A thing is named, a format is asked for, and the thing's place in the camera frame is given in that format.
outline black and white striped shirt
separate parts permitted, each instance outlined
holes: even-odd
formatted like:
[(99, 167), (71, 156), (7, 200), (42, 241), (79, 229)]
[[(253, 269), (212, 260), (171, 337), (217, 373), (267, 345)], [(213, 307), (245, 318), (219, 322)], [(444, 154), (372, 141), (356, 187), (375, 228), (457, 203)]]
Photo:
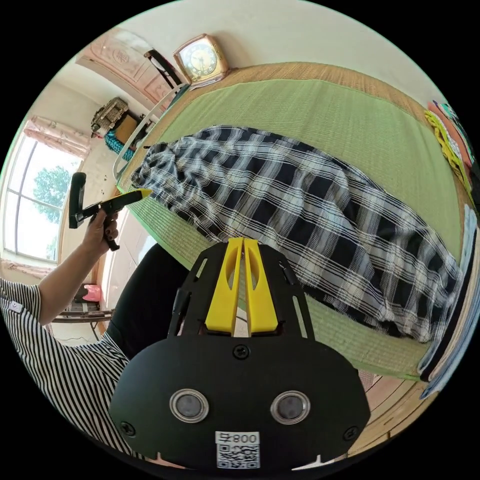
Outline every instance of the black and white striped shirt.
[(66, 346), (38, 322), (36, 285), (0, 278), (0, 310), (13, 345), (38, 388), (75, 427), (114, 449), (143, 458), (123, 440), (108, 409), (128, 359), (104, 334), (90, 345)]

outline clock face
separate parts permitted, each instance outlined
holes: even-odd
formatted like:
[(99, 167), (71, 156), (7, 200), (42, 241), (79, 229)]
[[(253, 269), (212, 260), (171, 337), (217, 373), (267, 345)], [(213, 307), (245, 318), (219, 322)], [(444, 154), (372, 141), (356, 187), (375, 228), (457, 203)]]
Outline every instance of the clock face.
[(194, 43), (180, 54), (187, 72), (193, 79), (211, 75), (217, 67), (217, 53), (208, 43)]

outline bed rail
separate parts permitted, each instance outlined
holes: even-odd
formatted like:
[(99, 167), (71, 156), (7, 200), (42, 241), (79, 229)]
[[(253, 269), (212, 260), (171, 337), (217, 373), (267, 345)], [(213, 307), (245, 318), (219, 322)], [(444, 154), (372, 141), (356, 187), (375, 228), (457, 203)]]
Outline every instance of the bed rail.
[(187, 83), (181, 83), (180, 85), (176, 85), (175, 88), (170, 90), (143, 118), (143, 120), (138, 124), (137, 128), (134, 130), (134, 132), (130, 135), (130, 138), (127, 140), (125, 145), (123, 145), (123, 148), (121, 149), (121, 152), (118, 154), (118, 156), (115, 159), (115, 162), (113, 163), (113, 178), (115, 179), (115, 182), (118, 182), (120, 180), (120, 175), (122, 174), (122, 169), (119, 169), (119, 165), (121, 162), (127, 163), (126, 160), (124, 160), (124, 155), (127, 152), (127, 150), (130, 148), (130, 145), (132, 142), (135, 140), (135, 137), (139, 134), (139, 132), (142, 130), (142, 128), (147, 124), (147, 122), (151, 119), (151, 117), (154, 115), (155, 111), (162, 105), (165, 100), (172, 94), (178, 93), (183, 87), (185, 87)]

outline label sticker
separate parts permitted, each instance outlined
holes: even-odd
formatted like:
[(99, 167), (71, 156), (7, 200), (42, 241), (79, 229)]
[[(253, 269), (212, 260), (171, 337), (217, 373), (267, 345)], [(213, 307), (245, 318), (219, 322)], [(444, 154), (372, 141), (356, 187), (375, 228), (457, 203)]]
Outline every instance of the label sticker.
[(258, 431), (216, 431), (216, 466), (219, 469), (259, 469)]
[(12, 312), (17, 312), (18, 314), (22, 313), (23, 305), (21, 303), (17, 303), (16, 301), (11, 301), (8, 309)]

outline black pants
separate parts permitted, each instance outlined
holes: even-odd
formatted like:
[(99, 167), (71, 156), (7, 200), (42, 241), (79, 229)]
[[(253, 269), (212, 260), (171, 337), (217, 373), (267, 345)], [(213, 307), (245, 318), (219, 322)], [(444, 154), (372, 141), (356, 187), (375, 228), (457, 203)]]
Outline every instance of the black pants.
[(188, 273), (158, 244), (133, 272), (106, 331), (129, 360), (167, 338), (177, 289)]

